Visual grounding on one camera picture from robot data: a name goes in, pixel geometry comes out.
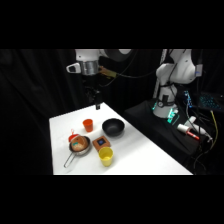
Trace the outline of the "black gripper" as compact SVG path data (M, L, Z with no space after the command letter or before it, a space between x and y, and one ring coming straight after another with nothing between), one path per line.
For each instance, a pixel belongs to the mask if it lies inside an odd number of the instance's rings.
M87 97L91 100L95 100L96 110L99 110L102 104L102 97L99 98L98 102L97 98L100 96L98 76L85 76L83 84Z

